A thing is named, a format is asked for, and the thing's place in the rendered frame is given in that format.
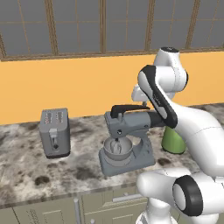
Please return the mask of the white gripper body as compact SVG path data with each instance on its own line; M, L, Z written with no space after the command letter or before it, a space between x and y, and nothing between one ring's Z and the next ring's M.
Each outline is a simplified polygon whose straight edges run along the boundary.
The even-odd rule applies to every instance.
M147 102L149 100L147 95L142 91L142 89L137 84L133 87L131 99L133 102Z

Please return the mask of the grey two-slot toaster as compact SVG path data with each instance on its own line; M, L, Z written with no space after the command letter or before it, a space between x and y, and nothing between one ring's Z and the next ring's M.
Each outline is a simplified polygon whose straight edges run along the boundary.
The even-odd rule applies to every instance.
M39 134L47 158L67 157L71 150L67 109L43 110L39 123Z

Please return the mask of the grey stand mixer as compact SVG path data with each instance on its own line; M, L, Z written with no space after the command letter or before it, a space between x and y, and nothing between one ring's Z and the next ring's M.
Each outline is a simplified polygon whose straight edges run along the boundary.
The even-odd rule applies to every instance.
M115 176L155 164L150 128L164 127L160 115L143 105L114 105L104 114L109 137L99 151L102 173Z

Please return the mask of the green bottle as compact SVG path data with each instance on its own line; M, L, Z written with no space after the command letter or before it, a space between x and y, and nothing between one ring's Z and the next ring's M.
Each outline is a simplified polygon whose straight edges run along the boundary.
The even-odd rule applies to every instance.
M171 154L183 154L186 151L186 143L182 137L169 127L165 127L161 143L162 149Z

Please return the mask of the wooden framed window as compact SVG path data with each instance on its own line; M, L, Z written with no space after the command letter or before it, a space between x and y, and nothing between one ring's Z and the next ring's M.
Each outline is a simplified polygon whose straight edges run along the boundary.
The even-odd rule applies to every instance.
M0 0L0 60L224 51L224 0Z

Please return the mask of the beige drawer front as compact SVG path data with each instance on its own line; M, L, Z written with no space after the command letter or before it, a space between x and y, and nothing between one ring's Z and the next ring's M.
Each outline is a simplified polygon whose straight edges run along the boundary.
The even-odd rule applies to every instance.
M135 185L117 185L113 187L94 189L81 196L80 204L84 213L87 214L106 210L109 208L146 203L147 199L144 197L142 197L141 199L127 200L118 203L112 202L112 199L115 197L121 197L125 194L131 195L138 193L139 192Z

